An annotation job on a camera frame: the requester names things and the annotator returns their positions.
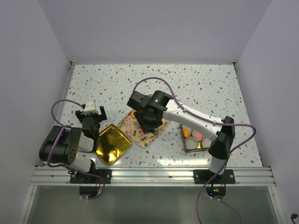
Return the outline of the orange fish cookie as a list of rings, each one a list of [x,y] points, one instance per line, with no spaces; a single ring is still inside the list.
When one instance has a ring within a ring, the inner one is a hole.
[[[190,132],[187,128],[183,129],[183,135],[184,135],[185,138],[188,138],[190,136]]]

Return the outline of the pink round cookie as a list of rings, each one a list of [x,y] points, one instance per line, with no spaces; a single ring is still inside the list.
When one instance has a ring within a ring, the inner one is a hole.
[[[201,133],[199,133],[197,131],[193,131],[192,135],[196,139],[202,139],[203,138],[203,134],[201,134]]]

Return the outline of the metal tongs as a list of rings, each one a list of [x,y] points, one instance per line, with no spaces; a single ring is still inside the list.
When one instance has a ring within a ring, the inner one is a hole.
[[[155,130],[153,131],[153,134],[154,134],[155,136],[158,136],[158,135],[159,135],[159,130],[158,130],[158,129],[155,129]]]

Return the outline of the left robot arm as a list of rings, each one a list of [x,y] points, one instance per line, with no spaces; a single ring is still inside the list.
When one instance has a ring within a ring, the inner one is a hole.
[[[39,150],[40,160],[51,168],[66,167],[81,172],[86,183],[97,178],[94,161],[83,157],[79,152],[94,153],[99,145],[100,123],[107,120],[105,108],[85,104],[82,111],[75,111],[81,127],[54,126]]]

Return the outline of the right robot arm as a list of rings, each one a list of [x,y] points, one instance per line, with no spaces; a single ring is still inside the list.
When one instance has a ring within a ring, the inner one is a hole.
[[[208,149],[211,162],[208,178],[219,183],[225,177],[225,167],[235,137],[234,120],[212,118],[187,107],[163,91],[155,91],[150,97],[134,91],[127,106],[135,110],[135,118],[144,133],[149,133],[162,125],[162,119],[177,122],[200,132],[212,143]]]

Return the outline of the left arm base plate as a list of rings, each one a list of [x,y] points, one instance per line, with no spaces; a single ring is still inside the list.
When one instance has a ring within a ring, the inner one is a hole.
[[[110,169],[96,169],[92,175],[75,173],[74,171],[68,171],[68,174],[71,175],[70,183],[72,184],[95,184],[99,181],[110,184],[112,178],[112,170]]]

